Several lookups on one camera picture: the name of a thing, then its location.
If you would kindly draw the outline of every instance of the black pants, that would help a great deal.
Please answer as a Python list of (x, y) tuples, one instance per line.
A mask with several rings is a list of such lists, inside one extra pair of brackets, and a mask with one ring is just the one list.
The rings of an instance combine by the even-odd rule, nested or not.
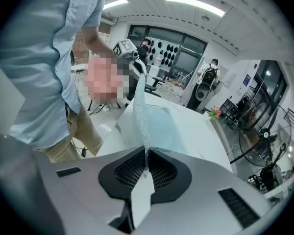
[(198, 84), (195, 85), (193, 92), (192, 92), (192, 96), (190, 98), (190, 101), (188, 102), (186, 108), (191, 109), (193, 111), (196, 111), (197, 107), (199, 106), (199, 104), (201, 103), (201, 101), (198, 101), (196, 98), (196, 90), (197, 90)]

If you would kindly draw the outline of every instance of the black grille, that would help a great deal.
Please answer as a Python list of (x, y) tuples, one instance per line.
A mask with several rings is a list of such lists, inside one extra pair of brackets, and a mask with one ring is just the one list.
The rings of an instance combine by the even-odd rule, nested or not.
[(155, 191), (169, 185), (177, 175), (174, 165), (153, 153), (150, 156), (149, 169)]
[(221, 190), (219, 194), (244, 229), (259, 219), (259, 216), (233, 189)]
[(119, 165), (115, 171), (115, 178), (129, 189), (134, 189), (145, 168), (145, 151)]
[(69, 176), (69, 175), (72, 175), (72, 174), (80, 172), (80, 171), (81, 171), (80, 168), (73, 167), (70, 169), (59, 170), (59, 171), (57, 171), (57, 174), (58, 174), (59, 178), (62, 178), (62, 177)]

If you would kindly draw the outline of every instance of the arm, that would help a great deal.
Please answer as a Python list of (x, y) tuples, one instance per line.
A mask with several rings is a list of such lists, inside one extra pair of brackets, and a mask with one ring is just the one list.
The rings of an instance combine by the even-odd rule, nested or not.
[(112, 49), (100, 38), (98, 27), (83, 27), (82, 35), (86, 46), (103, 58), (114, 57)]

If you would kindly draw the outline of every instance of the black hair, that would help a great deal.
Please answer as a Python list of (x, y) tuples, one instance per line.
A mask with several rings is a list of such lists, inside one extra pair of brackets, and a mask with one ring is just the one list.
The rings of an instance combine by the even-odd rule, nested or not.
[(145, 41), (148, 42), (149, 45), (151, 45), (151, 40), (149, 40), (148, 38), (145, 38), (145, 39), (143, 40), (143, 42), (145, 42)]
[(217, 65), (218, 65), (218, 60), (217, 60), (217, 58), (214, 58), (214, 59), (212, 60), (212, 63), (215, 63), (216, 66), (217, 66)]

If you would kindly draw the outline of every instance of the ceiling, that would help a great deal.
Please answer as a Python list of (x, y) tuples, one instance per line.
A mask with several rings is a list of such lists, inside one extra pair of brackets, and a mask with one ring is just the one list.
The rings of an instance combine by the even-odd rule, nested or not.
[[(294, 91), (294, 34), (272, 0), (199, 0), (225, 11), (223, 17), (165, 0), (128, 1), (104, 10), (103, 16), (108, 14), (117, 18), (117, 22), (177, 25), (214, 40), (238, 60), (276, 60)], [(210, 20), (205, 22), (202, 16)]]

